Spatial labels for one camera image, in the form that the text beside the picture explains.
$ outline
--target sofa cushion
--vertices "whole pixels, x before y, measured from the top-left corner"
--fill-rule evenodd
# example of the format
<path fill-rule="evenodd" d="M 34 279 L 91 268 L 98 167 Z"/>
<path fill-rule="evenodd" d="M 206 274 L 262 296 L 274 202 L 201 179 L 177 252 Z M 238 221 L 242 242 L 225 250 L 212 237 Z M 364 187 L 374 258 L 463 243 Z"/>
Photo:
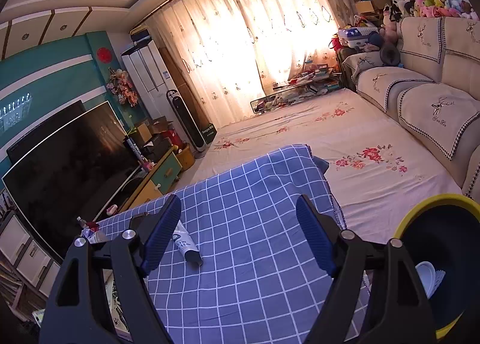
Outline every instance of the sofa cushion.
<path fill-rule="evenodd" d="M 408 17 L 397 25 L 398 49 L 403 65 L 435 82 L 442 78 L 445 45 L 441 18 Z"/>
<path fill-rule="evenodd" d="M 480 100 L 480 23 L 445 18 L 442 82 Z"/>
<path fill-rule="evenodd" d="M 398 116 L 462 186 L 480 145 L 480 101 L 444 83 L 428 83 L 400 94 Z"/>
<path fill-rule="evenodd" d="M 357 92 L 398 121 L 398 94 L 405 89 L 432 82 L 431 78 L 416 71 L 385 66 L 362 72 L 358 77 Z"/>
<path fill-rule="evenodd" d="M 379 51 L 351 55 L 345 59 L 343 64 L 349 67 L 352 71 L 352 81 L 354 83 L 357 82 L 359 74 L 363 71 L 383 66 Z"/>

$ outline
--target red decoration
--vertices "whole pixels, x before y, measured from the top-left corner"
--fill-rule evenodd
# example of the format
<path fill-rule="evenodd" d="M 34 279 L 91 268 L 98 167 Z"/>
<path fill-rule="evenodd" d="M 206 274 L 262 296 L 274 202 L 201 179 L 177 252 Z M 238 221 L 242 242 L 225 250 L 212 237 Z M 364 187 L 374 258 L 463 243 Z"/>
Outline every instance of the red decoration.
<path fill-rule="evenodd" d="M 106 47 L 101 47 L 97 50 L 97 57 L 102 63 L 112 62 L 112 52 Z"/>

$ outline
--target bed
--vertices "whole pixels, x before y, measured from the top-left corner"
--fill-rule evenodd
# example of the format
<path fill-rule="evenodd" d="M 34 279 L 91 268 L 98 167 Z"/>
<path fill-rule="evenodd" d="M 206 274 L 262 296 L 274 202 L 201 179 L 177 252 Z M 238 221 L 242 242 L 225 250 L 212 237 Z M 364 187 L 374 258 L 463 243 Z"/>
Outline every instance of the bed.
<path fill-rule="evenodd" d="M 330 163 L 325 176 L 346 225 L 364 240 L 385 243 L 429 196 L 461 194 L 419 141 L 347 89 L 219 129 L 193 183 L 294 143 Z"/>

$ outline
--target white stripe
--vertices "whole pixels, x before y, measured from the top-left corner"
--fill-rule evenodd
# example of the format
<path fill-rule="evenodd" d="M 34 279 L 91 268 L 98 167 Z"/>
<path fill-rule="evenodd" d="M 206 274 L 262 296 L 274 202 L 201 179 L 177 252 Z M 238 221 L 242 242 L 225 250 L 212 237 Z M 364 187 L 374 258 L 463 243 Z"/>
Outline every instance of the white stripe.
<path fill-rule="evenodd" d="M 13 93 L 20 88 L 24 87 L 27 84 L 32 83 L 33 81 L 40 79 L 42 77 L 48 76 L 49 74 L 55 73 L 56 71 L 60 71 L 65 68 L 69 68 L 74 65 L 78 65 L 79 63 L 87 62 L 93 60 L 91 54 L 82 55 L 77 58 L 68 59 L 63 62 L 56 63 L 55 65 L 48 66 L 44 69 L 36 71 L 28 76 L 22 77 L 21 79 L 15 81 L 14 83 L 10 84 L 9 86 L 3 88 L 0 91 L 0 100 L 4 99 L 10 93 Z"/>
<path fill-rule="evenodd" d="M 35 122 L 33 122 L 30 126 L 26 127 L 20 133 L 18 133 L 15 137 L 13 137 L 10 141 L 8 141 L 2 148 L 0 148 L 0 161 L 3 161 L 4 158 L 7 157 L 7 149 L 13 145 L 17 140 L 19 140 L 21 137 L 23 137 L 25 134 L 27 134 L 30 130 L 34 129 L 37 127 L 40 123 L 48 119 L 50 116 L 53 114 L 56 114 L 60 110 L 63 110 L 64 108 L 67 108 L 69 105 L 74 104 L 76 101 L 81 100 L 83 103 L 85 101 L 90 100 L 95 98 L 98 95 L 101 95 L 102 93 L 105 93 L 107 90 L 104 86 L 100 86 L 98 88 L 92 89 L 91 91 L 84 93 L 81 96 L 78 96 L 75 99 L 72 99 L 65 104 L 62 104 L 60 107 L 57 107 L 53 111 L 50 111 L 48 114 L 45 114 L 42 116 L 40 119 L 37 119 Z"/>

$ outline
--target tower fan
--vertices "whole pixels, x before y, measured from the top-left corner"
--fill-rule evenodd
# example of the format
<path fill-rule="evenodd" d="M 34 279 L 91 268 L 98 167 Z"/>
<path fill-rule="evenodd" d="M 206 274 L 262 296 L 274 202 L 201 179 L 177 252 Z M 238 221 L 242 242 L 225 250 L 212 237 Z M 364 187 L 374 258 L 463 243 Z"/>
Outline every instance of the tower fan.
<path fill-rule="evenodd" d="M 177 118 L 187 133 L 190 142 L 194 145 L 197 151 L 203 152 L 206 149 L 207 144 L 203 139 L 202 133 L 195 124 L 194 119 L 191 117 L 190 111 L 188 111 L 180 93 L 176 89 L 170 89 L 166 92 L 166 99 L 169 101 L 175 115 L 177 115 Z"/>

